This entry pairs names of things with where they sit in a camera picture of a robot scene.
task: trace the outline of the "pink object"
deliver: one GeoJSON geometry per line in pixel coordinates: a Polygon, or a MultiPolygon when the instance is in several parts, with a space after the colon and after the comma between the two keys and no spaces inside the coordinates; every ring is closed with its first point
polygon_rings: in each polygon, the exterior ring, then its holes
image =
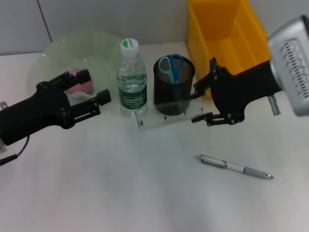
{"type": "MultiPolygon", "coordinates": [[[[73,74],[74,76],[76,76],[76,74],[81,71],[81,69],[73,69],[73,70],[69,70],[70,74],[73,74]]],[[[93,91],[93,84],[92,84],[92,76],[90,74],[90,79],[91,81],[88,81],[86,83],[83,84],[77,84],[74,85],[73,87],[69,88],[66,90],[66,93],[71,95],[75,92],[84,92],[87,94],[90,94],[93,91]]]]}

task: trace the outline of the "plastic bottle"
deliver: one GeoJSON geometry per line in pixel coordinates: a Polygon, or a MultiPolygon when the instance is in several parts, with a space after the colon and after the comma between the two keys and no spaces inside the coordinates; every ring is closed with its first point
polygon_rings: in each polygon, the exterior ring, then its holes
{"type": "Polygon", "coordinates": [[[147,73],[135,39],[121,42],[117,79],[121,111],[134,116],[147,110],[147,73]]]}

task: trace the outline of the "yellow plastic bin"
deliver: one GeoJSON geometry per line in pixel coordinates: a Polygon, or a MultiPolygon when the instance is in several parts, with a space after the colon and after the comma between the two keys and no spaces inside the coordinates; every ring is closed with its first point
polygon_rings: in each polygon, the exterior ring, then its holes
{"type": "Polygon", "coordinates": [[[232,74],[269,59],[267,34],[246,0],[188,0],[188,8],[188,47],[199,79],[212,57],[232,74]]]}

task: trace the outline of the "white bottle cap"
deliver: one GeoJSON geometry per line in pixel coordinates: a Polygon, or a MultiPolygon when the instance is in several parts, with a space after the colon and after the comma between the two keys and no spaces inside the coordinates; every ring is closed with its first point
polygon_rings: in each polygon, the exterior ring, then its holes
{"type": "Polygon", "coordinates": [[[135,57],[139,53],[139,42],[135,39],[125,39],[121,42],[120,50],[125,57],[135,57]]]}

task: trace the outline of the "silver pen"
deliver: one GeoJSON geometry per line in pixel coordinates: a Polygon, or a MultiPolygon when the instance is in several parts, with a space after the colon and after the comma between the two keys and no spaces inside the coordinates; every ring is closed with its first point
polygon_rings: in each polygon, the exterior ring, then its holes
{"type": "Polygon", "coordinates": [[[221,159],[216,159],[213,157],[209,157],[209,156],[205,156],[205,155],[201,155],[200,159],[202,161],[202,163],[205,164],[209,164],[212,166],[216,166],[219,168],[226,168],[229,170],[233,170],[239,173],[243,173],[245,175],[251,175],[254,177],[258,177],[258,178],[262,178],[262,179],[273,179],[274,177],[268,173],[253,169],[253,168],[248,168],[248,167],[244,167],[244,166],[240,166],[238,164],[234,164],[234,163],[228,163],[224,160],[221,159]]]}

